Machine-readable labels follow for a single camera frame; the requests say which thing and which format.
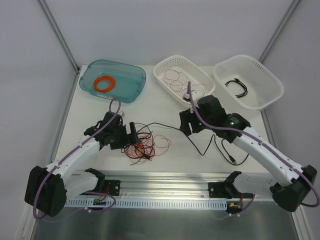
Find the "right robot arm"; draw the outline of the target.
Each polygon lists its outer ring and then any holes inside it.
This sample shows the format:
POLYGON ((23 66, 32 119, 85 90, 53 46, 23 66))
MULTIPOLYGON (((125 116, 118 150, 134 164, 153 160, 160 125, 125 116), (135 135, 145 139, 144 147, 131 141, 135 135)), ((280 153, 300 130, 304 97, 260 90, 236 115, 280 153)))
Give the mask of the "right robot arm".
POLYGON ((225 198, 231 199, 240 193, 265 195, 282 209, 295 212, 303 205, 309 192, 313 192, 316 203, 312 206, 320 204, 319 193, 314 187, 317 170, 312 165, 302 166, 285 156, 261 137, 240 114, 226 113, 213 95, 194 101, 187 93, 184 99, 191 104, 190 109, 179 113, 180 130, 186 136, 211 130, 217 137, 246 152, 269 173, 263 176, 233 171, 223 182, 225 198))

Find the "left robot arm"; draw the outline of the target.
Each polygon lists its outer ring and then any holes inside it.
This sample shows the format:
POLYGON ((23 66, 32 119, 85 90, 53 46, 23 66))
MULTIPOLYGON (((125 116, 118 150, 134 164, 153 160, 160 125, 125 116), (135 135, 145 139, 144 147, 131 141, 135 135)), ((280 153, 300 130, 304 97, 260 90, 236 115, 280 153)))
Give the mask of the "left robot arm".
POLYGON ((30 171, 24 201, 35 211, 54 217, 68 200, 85 192, 105 193, 105 174, 94 168, 87 168, 79 175, 75 172, 105 146, 118 150, 139 143, 135 123, 130 122, 129 128, 127 132, 121 114, 108 111, 103 120, 84 131, 79 142, 63 158, 45 167, 35 166, 30 171))

